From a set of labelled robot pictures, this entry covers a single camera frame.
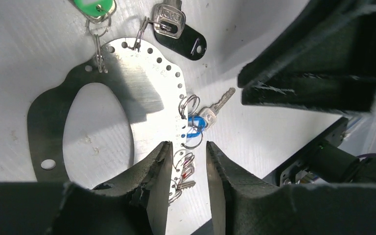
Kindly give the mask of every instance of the key hole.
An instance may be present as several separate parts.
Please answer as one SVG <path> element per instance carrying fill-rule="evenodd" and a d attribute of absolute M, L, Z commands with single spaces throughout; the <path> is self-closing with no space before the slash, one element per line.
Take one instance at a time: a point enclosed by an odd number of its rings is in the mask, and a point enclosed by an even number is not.
<path fill-rule="evenodd" d="M 169 27 L 171 27 L 171 31 L 170 31 L 170 33 L 177 33 L 178 32 L 178 27 L 176 26 L 176 25 L 174 25 L 174 24 L 171 24 L 171 23 L 168 23 L 168 22 L 165 22 L 165 21 L 162 21 L 161 22 L 161 24 L 164 24 L 164 25 L 166 25 L 166 26 L 169 26 Z"/>

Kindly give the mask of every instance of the white table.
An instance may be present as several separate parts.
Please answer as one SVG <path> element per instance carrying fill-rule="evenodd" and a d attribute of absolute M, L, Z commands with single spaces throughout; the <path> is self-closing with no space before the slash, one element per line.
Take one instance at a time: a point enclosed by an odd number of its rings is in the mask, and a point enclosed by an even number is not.
<path fill-rule="evenodd" d="M 102 43 L 135 37 L 143 16 L 160 1 L 119 0 Z M 144 39 L 184 72 L 188 92 L 202 105 L 236 87 L 242 66 L 261 53 L 296 18 L 308 0 L 191 0 L 187 24 L 207 39 L 199 61 L 158 44 L 148 27 Z M 26 114 L 42 92 L 58 86 L 94 54 L 85 18 L 66 0 L 0 0 L 0 181 L 35 181 L 27 142 Z M 240 104 L 241 90 L 205 133 L 232 160 L 264 177 L 339 118 L 336 115 Z M 69 114 L 64 155 L 70 177 L 91 188 L 129 167 L 129 131 L 120 105 L 103 85 L 84 87 Z M 169 207 L 167 234 L 189 235 L 211 217 L 205 144 L 194 151 L 197 185 Z"/>

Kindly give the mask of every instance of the white surface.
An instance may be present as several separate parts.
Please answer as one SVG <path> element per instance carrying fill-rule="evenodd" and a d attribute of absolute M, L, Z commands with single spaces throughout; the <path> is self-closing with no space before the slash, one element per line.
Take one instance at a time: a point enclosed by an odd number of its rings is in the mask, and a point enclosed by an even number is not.
<path fill-rule="evenodd" d="M 134 37 L 143 16 L 159 1 L 119 0 L 113 26 L 101 38 Z M 187 92 L 201 97 L 202 105 L 217 102 L 229 87 L 236 87 L 236 75 L 245 63 L 261 53 L 300 13 L 307 0 L 191 0 L 184 1 L 187 24 L 207 39 L 207 53 L 190 61 L 160 46 L 149 26 L 144 39 L 153 43 L 172 63 L 179 65 Z M 34 181 L 29 156 L 26 113 L 42 92 L 58 86 L 68 71 L 87 61 L 95 52 L 86 34 L 85 18 L 66 0 L 0 0 L 0 181 Z M 123 172 L 129 162 L 112 152 L 129 156 L 129 132 L 122 133 L 124 113 L 112 95 L 100 85 L 89 85 L 79 97 L 92 102 L 74 102 L 70 117 L 80 119 L 81 127 L 67 123 L 66 158 L 77 158 L 86 165 L 86 177 L 98 171 L 110 178 Z M 313 137 L 338 119 L 338 116 L 285 108 L 245 107 L 241 90 L 221 109 L 217 124 L 205 139 L 216 144 L 235 162 L 263 177 Z M 80 115 L 82 108 L 93 114 Z M 88 138 L 89 151 L 82 148 Z M 96 156 L 90 156 L 97 148 Z M 197 185 L 185 191 L 169 207 L 167 233 L 189 235 L 211 217 L 205 168 L 205 145 L 195 150 Z M 69 173 L 83 166 L 68 164 Z"/>

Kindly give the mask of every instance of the table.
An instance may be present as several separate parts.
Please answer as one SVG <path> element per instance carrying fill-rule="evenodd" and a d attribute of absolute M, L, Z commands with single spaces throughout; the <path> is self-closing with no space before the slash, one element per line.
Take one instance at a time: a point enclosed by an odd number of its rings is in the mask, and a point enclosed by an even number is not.
<path fill-rule="evenodd" d="M 102 43 L 135 37 L 156 1 L 119 0 Z M 148 27 L 144 40 L 179 65 L 189 94 L 201 106 L 236 87 L 242 66 L 261 53 L 296 18 L 308 0 L 191 0 L 183 3 L 187 24 L 208 48 L 190 61 L 158 44 Z M 0 181 L 35 181 L 27 142 L 26 114 L 42 92 L 58 86 L 76 65 L 94 54 L 85 18 L 68 1 L 0 0 Z M 205 133 L 233 161 L 264 177 L 339 116 L 240 104 L 241 90 Z M 84 187 L 106 181 L 132 165 L 124 112 L 107 87 L 91 84 L 76 98 L 64 133 L 70 178 Z M 197 185 L 169 207 L 167 234 L 189 235 L 211 217 L 205 144 L 194 150 Z"/>

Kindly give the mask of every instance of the small round hole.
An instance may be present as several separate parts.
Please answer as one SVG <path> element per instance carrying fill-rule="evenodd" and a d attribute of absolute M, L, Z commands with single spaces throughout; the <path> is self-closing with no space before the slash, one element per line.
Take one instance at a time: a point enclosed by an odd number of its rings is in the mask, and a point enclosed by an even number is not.
<path fill-rule="evenodd" d="M 109 46 L 109 47 L 107 48 L 107 50 L 108 50 L 110 53 L 115 52 L 115 48 L 112 47 L 112 46 Z"/>
<path fill-rule="evenodd" d="M 197 53 L 201 53 L 202 52 L 202 46 L 197 46 Z"/>
<path fill-rule="evenodd" d="M 41 163 L 41 168 L 44 170 L 52 170 L 55 167 L 55 161 L 53 159 L 44 160 Z"/>
<path fill-rule="evenodd" d="M 90 65 L 86 65 L 86 66 L 84 67 L 84 69 L 85 69 L 87 72 L 91 72 L 91 71 L 93 71 L 93 67 L 91 67 Z"/>

